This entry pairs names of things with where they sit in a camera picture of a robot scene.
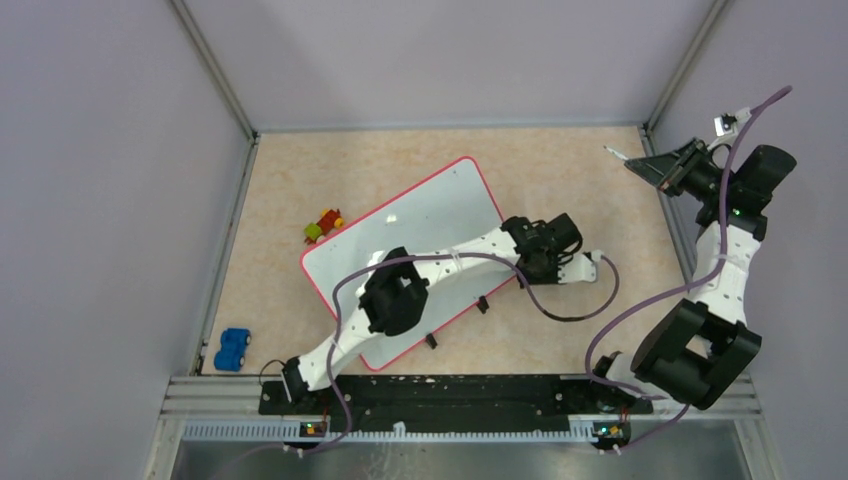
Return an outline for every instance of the red and yellow toy car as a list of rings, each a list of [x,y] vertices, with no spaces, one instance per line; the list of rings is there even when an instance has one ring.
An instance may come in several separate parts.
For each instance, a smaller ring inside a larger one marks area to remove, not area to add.
[[[303,229],[303,233],[306,235],[303,243],[312,245],[317,242],[320,237],[330,233],[330,231],[333,230],[333,227],[342,228],[343,226],[344,219],[342,218],[342,212],[338,209],[324,210],[321,212],[321,220],[318,220],[317,223],[310,223]]]

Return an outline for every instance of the whiteboard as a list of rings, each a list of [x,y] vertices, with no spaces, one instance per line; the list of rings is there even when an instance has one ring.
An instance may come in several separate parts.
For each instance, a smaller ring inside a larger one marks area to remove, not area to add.
[[[406,247],[411,253],[442,249],[489,232],[503,223],[477,162],[461,157],[395,198],[305,251],[300,266],[333,313],[332,292],[350,273],[367,265],[378,250]],[[450,291],[431,295],[421,321],[410,331],[384,338],[362,354],[365,365],[380,370],[421,343],[513,277],[511,271],[475,276],[473,282],[456,283]],[[339,291],[342,318],[358,307],[356,289],[366,276]]]

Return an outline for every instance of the black bracket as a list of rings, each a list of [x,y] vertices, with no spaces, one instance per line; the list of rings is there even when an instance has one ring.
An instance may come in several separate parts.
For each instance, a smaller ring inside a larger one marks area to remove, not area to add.
[[[707,358],[686,348],[696,336],[711,342]],[[762,337],[743,323],[727,322],[705,304],[684,299],[645,337],[630,369],[678,402],[705,410],[751,363],[761,344]]]
[[[477,309],[480,310],[480,313],[483,315],[489,310],[489,301],[486,299],[485,295],[481,295],[480,298],[477,299]]]
[[[434,337],[432,333],[428,333],[428,334],[427,334],[427,336],[426,336],[426,337],[424,337],[424,341],[426,341],[426,342],[427,342],[427,345],[428,345],[428,346],[429,346],[432,350],[435,350],[435,349],[436,349],[436,347],[438,347],[438,346],[439,346],[439,344],[438,344],[438,343],[436,343],[436,337]]]
[[[559,283],[559,267],[583,246],[580,230],[565,213],[548,223],[511,217],[501,225],[501,230],[509,233],[515,242],[515,253],[521,255],[516,266],[531,285]]]

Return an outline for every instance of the red border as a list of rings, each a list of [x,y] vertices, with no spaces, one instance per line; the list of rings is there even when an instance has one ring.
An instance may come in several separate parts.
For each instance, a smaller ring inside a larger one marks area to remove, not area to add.
[[[501,213],[501,209],[500,209],[500,207],[498,207],[498,202],[496,202],[496,201],[495,201],[495,197],[494,197],[494,195],[492,195],[492,189],[491,189],[491,188],[489,188],[489,184],[486,182],[486,177],[484,177],[484,176],[483,176],[483,172],[482,172],[482,170],[480,170],[480,165],[477,163],[477,160],[475,160],[475,159],[474,159],[474,157],[470,157],[470,156],[466,155],[466,156],[463,156],[463,157],[459,157],[459,158],[457,158],[457,159],[456,159],[456,160],[454,160],[453,162],[451,162],[451,163],[449,163],[449,164],[445,165],[444,167],[440,168],[439,170],[436,170],[436,171],[435,171],[435,172],[433,172],[432,174],[428,175],[427,177],[425,177],[423,180],[421,180],[420,182],[416,183],[415,185],[413,185],[413,186],[411,186],[411,187],[407,188],[406,190],[404,190],[404,191],[400,192],[399,194],[395,195],[395,196],[394,196],[394,197],[392,197],[390,200],[388,200],[388,201],[386,201],[386,202],[383,202],[383,203],[382,203],[379,207],[374,208],[373,210],[371,210],[370,212],[366,213],[365,215],[363,215],[363,216],[361,216],[361,217],[357,218],[356,220],[354,220],[353,222],[351,222],[351,223],[349,223],[349,224],[345,225],[345,226],[344,226],[341,230],[338,230],[338,231],[336,231],[334,234],[332,234],[332,235],[328,236],[328,237],[327,237],[327,239],[329,239],[329,238],[331,238],[331,237],[334,237],[334,236],[336,236],[336,235],[340,235],[340,234],[344,233],[344,231],[345,231],[345,230],[347,230],[348,228],[350,228],[350,227],[352,227],[352,226],[356,225],[357,223],[361,222],[361,221],[362,221],[362,220],[364,220],[365,218],[370,217],[371,215],[373,215],[374,213],[376,213],[378,210],[382,209],[382,208],[383,208],[383,207],[385,207],[386,205],[389,205],[390,203],[394,202],[395,200],[397,200],[397,199],[399,199],[400,197],[402,197],[402,196],[406,195],[407,193],[411,192],[412,190],[414,190],[414,189],[418,188],[419,186],[421,186],[421,185],[422,185],[422,184],[424,184],[425,182],[429,181],[431,178],[433,178],[433,177],[435,177],[436,175],[438,175],[438,174],[440,174],[440,173],[444,172],[445,170],[447,170],[447,169],[449,169],[449,168],[453,167],[454,165],[456,165],[457,163],[459,163],[459,162],[461,162],[461,161],[463,161],[463,160],[471,160],[471,163],[473,163],[473,164],[474,164],[474,168],[476,168],[476,169],[477,169],[477,173],[479,173],[479,174],[480,174],[480,179],[481,179],[481,180],[483,180],[483,186],[484,186],[484,187],[486,187],[486,192],[488,192],[488,194],[489,194],[489,198],[491,198],[491,199],[492,199],[492,204],[495,206],[495,210],[497,210],[497,212],[498,212],[498,216],[501,218],[501,221],[503,221],[503,213]],[[333,307],[332,307],[332,306],[330,306],[330,302],[328,302],[328,301],[327,301],[327,299],[326,299],[326,298],[324,298],[324,295],[322,295],[322,294],[321,294],[321,290],[319,290],[319,289],[318,289],[318,286],[317,286],[317,285],[315,285],[315,281],[312,279],[312,277],[309,275],[309,272],[307,272],[307,271],[306,271],[306,268],[303,266],[303,259],[306,257],[306,255],[307,255],[309,252],[311,252],[312,250],[314,250],[315,248],[318,248],[318,247],[319,247],[319,245],[313,245],[313,246],[309,247],[308,249],[304,250],[304,252],[300,255],[300,269],[303,271],[303,274],[304,274],[304,275],[306,275],[306,278],[309,280],[309,283],[311,283],[311,284],[312,284],[312,288],[314,288],[314,289],[315,289],[315,292],[316,292],[316,293],[318,293],[318,296],[319,296],[319,297],[321,297],[321,300],[324,302],[324,306],[326,306],[326,307],[327,307],[327,310],[330,312],[330,315],[332,315],[332,316],[333,316],[333,318],[335,318],[335,319],[336,319],[336,321],[338,321],[338,318],[336,317],[335,312],[333,311]],[[489,293],[487,293],[486,295],[491,295],[492,293],[496,292],[496,291],[497,291],[497,290],[499,290],[501,287],[503,287],[504,285],[506,285],[507,283],[509,283],[509,282],[510,282],[510,280],[512,280],[512,278],[507,279],[504,283],[502,283],[502,284],[498,285],[497,287],[493,288],[493,289],[492,289],[492,291],[490,291],[490,292],[489,292]],[[441,330],[441,329],[445,328],[445,327],[446,327],[449,323],[453,322],[453,321],[454,321],[454,320],[456,320],[458,317],[462,316],[462,314],[464,314],[465,312],[467,312],[468,310],[470,310],[472,307],[474,307],[474,304],[469,305],[469,306],[468,306],[468,308],[466,308],[465,310],[463,310],[463,311],[459,312],[456,316],[454,316],[453,318],[451,318],[451,319],[450,319],[450,320],[448,320],[447,322],[443,323],[443,324],[442,324],[439,328],[437,328],[436,330],[434,330],[432,333],[436,333],[436,332],[438,332],[439,330]],[[366,367],[366,368],[368,368],[368,370],[371,370],[372,372],[379,372],[380,370],[383,370],[384,368],[386,368],[386,367],[388,367],[389,365],[391,365],[392,363],[394,363],[394,362],[395,362],[398,358],[400,358],[400,357],[404,356],[404,355],[405,355],[408,351],[412,350],[413,348],[415,348],[415,347],[417,347],[418,345],[420,345],[421,343],[423,343],[423,342],[424,342],[424,340],[425,340],[425,339],[423,339],[423,338],[422,338],[421,340],[419,340],[419,341],[418,341],[418,343],[416,343],[416,344],[412,345],[411,347],[407,348],[406,350],[404,350],[403,352],[401,352],[401,353],[400,353],[400,355],[398,355],[397,357],[395,357],[395,358],[393,358],[393,359],[389,360],[389,362],[388,362],[388,363],[386,363],[385,365],[383,365],[383,366],[382,366],[382,367],[380,367],[380,368],[373,368],[371,365],[368,365],[368,362],[367,362],[367,361],[365,361],[365,357],[364,357],[363,355],[360,355],[359,357],[362,359],[362,363],[363,363],[363,364],[365,364],[365,367]]]

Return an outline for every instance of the blue toy car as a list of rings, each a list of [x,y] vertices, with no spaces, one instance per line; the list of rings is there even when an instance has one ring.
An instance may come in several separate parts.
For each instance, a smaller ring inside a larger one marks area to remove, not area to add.
[[[250,330],[228,328],[221,334],[221,350],[215,354],[215,368],[238,372],[244,365],[244,351],[250,345]]]

